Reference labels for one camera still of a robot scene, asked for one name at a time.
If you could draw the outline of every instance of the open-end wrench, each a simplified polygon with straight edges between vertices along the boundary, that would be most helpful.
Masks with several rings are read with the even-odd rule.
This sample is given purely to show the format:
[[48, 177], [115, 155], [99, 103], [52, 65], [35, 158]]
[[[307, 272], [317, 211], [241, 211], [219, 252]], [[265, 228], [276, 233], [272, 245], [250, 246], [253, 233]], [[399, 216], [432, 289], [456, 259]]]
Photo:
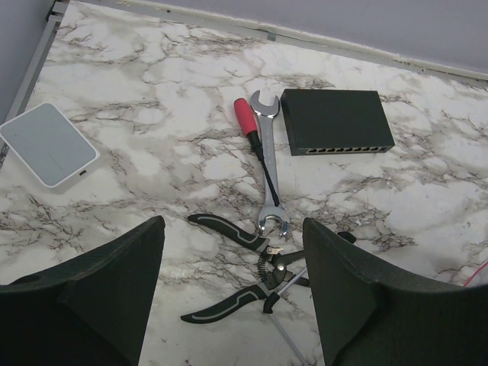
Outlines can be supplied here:
[[[276, 170], [276, 156], [275, 156], [275, 138], [273, 137], [273, 119], [280, 113], [280, 99], [275, 96], [273, 105], [263, 105], [259, 102], [260, 91], [256, 91], [251, 96], [251, 108], [258, 116], [259, 129], [261, 130], [261, 141], [263, 154], [265, 156], [265, 163], [268, 167], [271, 181], [274, 189], [279, 196], [278, 190], [278, 172]], [[287, 211], [283, 208], [283, 201], [280, 199], [280, 204], [275, 206], [271, 191], [265, 179], [265, 204], [258, 216], [258, 225], [262, 235], [269, 233], [269, 225], [266, 229], [266, 222], [272, 219], [281, 224], [280, 236], [285, 236], [290, 227], [290, 217]]]

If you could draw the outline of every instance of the pliers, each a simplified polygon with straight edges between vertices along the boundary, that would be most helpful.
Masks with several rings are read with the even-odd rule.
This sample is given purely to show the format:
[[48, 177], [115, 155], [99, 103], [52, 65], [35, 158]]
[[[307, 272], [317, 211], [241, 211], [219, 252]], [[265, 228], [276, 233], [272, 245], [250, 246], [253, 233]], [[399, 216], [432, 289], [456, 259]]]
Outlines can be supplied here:
[[[213, 323], [234, 313], [248, 303], [267, 299], [272, 294], [271, 290], [278, 287], [283, 281], [289, 281], [294, 277], [294, 273], [287, 270], [287, 265], [303, 258], [303, 250], [282, 255], [280, 251], [283, 249], [270, 246], [268, 244], [269, 239], [247, 233], [223, 217], [199, 213], [189, 216], [188, 221], [215, 230], [237, 244], [259, 253], [257, 266], [261, 281], [243, 288], [212, 307], [181, 316], [181, 320], [187, 323]], [[268, 263], [273, 265], [272, 271], [268, 271], [266, 268]], [[310, 286], [310, 282], [306, 278], [300, 278], [296, 284], [304, 287]]]

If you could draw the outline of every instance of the red wire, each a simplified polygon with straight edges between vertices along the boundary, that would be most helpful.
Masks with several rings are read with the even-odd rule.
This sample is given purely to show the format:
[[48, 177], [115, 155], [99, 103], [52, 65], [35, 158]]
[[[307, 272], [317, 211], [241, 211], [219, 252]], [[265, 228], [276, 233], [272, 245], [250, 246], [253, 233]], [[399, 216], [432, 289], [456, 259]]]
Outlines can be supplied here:
[[476, 272], [474, 272], [474, 273], [473, 273], [473, 275], [472, 275], [471, 277], [469, 277], [469, 278], [467, 279], [467, 281], [466, 281], [466, 282], [464, 282], [463, 286], [467, 286], [467, 285], [468, 285], [468, 284], [469, 284], [469, 283], [470, 283], [470, 282], [473, 280], [473, 278], [475, 278], [475, 277], [476, 277], [476, 275], [477, 275], [478, 273], [480, 273], [480, 272], [483, 270], [483, 268], [485, 268], [486, 266], [488, 266], [488, 262], [484, 262], [484, 263], [481, 265], [481, 267], [479, 267], [479, 268], [476, 270]]

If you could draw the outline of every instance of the metal rod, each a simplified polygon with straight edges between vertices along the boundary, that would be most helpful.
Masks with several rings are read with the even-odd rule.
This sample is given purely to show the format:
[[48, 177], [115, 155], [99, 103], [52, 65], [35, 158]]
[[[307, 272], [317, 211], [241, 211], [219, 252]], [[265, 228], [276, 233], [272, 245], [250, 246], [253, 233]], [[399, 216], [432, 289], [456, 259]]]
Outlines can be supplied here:
[[302, 363], [303, 366], [309, 365], [305, 357], [300, 353], [300, 350], [298, 347], [294, 344], [294, 342], [291, 340], [290, 336], [288, 335], [287, 331], [284, 330], [283, 326], [281, 323], [278, 321], [278, 318], [274, 314], [269, 314], [271, 317], [271, 320], [273, 320], [273, 323], [276, 325], [276, 328], [280, 331], [281, 335], [283, 336], [284, 340], [287, 341], [288, 345], [290, 348], [293, 350], [294, 354], [298, 357], [300, 362]]
[[[22, 79], [22, 83], [19, 86], [19, 89], [17, 91], [17, 94], [15, 95], [14, 101], [12, 102], [10, 109], [8, 110], [7, 118], [5, 120], [0, 120], [0, 125], [24, 112], [36, 84], [37, 78], [39, 77], [39, 73], [44, 64], [44, 60], [46, 59], [47, 53], [49, 52], [49, 48], [53, 43], [56, 33], [56, 25], [59, 24], [62, 19], [63, 17], [59, 15], [51, 15], [49, 20], [47, 21], [43, 35], [41, 36], [37, 48], [32, 56], [32, 59], [30, 60], [24, 78]], [[8, 145], [1, 140], [0, 146], [1, 169], [9, 148]]]
[[281, 290], [279, 290], [277, 292], [277, 294], [281, 296], [282, 293], [284, 293], [286, 290], [288, 290], [288, 288], [292, 284], [294, 284], [295, 282], [297, 282], [300, 279], [300, 277], [302, 277], [306, 273], [307, 273], [307, 267], [305, 267], [304, 269], [302, 269], [300, 272], [298, 272], [298, 274], [295, 275], [295, 277], [293, 277], [292, 279], [290, 279], [289, 282], [286, 285], [284, 285]]

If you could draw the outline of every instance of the wall baseboard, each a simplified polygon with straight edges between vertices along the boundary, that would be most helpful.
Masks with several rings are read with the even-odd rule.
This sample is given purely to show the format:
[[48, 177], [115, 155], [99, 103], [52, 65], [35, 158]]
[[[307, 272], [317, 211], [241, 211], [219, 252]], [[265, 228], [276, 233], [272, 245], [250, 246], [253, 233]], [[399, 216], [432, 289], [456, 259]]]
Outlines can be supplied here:
[[180, 21], [183, 23], [200, 25], [202, 27], [229, 31], [249, 37], [257, 37], [260, 39], [270, 38], [280, 43], [292, 44], [294, 46], [333, 53], [340, 56], [394, 66], [400, 69], [425, 72], [429, 75], [448, 77], [450, 79], [458, 79], [458, 77], [461, 77], [461, 82], [466, 82], [464, 78], [469, 78], [470, 82], [481, 82], [480, 84], [486, 86], [485, 82], [488, 81], [488, 73], [446, 66], [421, 59], [413, 59], [398, 53], [375, 49], [363, 44], [352, 43], [319, 34], [311, 34], [288, 27], [277, 26], [275, 24], [229, 17], [209, 11], [183, 8], [148, 0], [81, 1], [125, 11], [132, 11], [137, 14], [150, 15], [169, 21]]

